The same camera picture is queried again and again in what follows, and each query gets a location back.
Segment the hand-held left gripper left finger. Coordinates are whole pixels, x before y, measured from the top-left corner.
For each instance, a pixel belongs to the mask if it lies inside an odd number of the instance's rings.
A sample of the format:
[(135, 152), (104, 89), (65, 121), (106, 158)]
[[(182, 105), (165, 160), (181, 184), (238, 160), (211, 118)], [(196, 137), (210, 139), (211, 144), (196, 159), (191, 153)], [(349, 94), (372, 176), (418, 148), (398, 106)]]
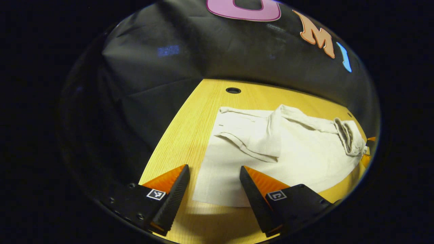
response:
[(181, 165), (144, 184), (112, 183), (104, 187), (102, 204), (133, 226), (166, 236), (189, 181), (189, 166)]

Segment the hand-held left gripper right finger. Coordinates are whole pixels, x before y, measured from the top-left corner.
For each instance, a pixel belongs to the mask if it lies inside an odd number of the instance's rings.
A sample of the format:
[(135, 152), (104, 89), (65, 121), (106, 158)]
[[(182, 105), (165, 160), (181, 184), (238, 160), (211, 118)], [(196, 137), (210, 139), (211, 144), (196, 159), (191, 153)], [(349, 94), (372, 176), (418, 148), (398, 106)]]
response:
[(305, 184), (289, 186), (248, 166), (239, 179), (266, 237), (290, 235), (317, 221), (340, 201), (330, 201)]

